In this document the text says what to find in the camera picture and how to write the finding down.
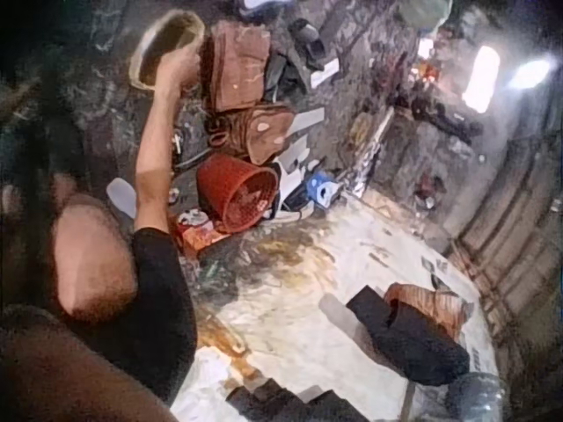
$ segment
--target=red basket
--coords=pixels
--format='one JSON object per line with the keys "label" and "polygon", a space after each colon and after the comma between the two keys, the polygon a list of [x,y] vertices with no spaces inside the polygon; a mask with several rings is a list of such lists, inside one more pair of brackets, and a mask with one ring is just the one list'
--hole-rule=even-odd
{"label": "red basket", "polygon": [[278,177],[234,156],[214,154],[197,171],[199,195],[217,212],[227,233],[251,228],[274,201]]}

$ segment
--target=hand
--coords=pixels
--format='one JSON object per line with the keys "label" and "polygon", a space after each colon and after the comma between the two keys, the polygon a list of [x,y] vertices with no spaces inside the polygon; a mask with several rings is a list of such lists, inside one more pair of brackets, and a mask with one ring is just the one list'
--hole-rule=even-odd
{"label": "hand", "polygon": [[156,96],[177,99],[182,87],[191,88],[197,83],[201,61],[198,48],[188,44],[162,56],[155,83]]}

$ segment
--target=man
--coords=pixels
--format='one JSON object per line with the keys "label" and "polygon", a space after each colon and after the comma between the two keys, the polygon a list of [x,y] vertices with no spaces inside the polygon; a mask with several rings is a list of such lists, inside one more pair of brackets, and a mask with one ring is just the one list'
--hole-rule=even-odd
{"label": "man", "polygon": [[132,256],[105,209],[78,194],[69,174],[53,177],[57,305],[3,314],[1,420],[174,420],[163,402],[177,395],[197,335],[168,227],[170,140],[181,89],[196,82],[199,61],[188,46],[158,68],[136,163]]}

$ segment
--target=light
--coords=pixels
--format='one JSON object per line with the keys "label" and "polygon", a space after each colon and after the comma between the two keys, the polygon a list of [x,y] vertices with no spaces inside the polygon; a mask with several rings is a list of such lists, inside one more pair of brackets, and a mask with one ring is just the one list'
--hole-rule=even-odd
{"label": "light", "polygon": [[423,38],[420,40],[419,45],[419,56],[422,57],[424,60],[428,60],[430,58],[430,52],[434,48],[434,41],[430,38]]}
{"label": "light", "polygon": [[484,46],[477,53],[472,77],[462,99],[477,113],[484,113],[494,95],[494,85],[499,75],[501,58],[492,48]]}
{"label": "light", "polygon": [[545,80],[551,69],[552,64],[547,60],[526,63],[518,69],[510,87],[518,90],[535,88]]}

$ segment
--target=concrete floor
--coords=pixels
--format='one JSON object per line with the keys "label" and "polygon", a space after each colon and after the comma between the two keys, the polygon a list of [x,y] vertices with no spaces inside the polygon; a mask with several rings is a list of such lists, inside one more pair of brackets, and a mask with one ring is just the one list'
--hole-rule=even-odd
{"label": "concrete floor", "polygon": [[[204,314],[198,321],[203,348],[172,411],[181,422],[242,421],[224,401],[229,392],[273,378],[303,400],[333,389],[369,420],[399,420],[407,379],[373,349],[345,305],[366,285],[380,295],[394,282],[431,289],[423,258],[435,263],[454,292],[477,305],[460,342],[472,371],[497,375],[472,282],[383,214],[345,194],[322,218],[260,226],[208,253],[202,273],[213,268],[214,275],[199,289],[192,287],[196,313]],[[217,280],[226,285],[230,277],[237,292],[229,303],[223,306],[219,290],[201,301],[207,282],[220,289]],[[417,387],[406,420],[447,418],[438,398],[444,391]]]}

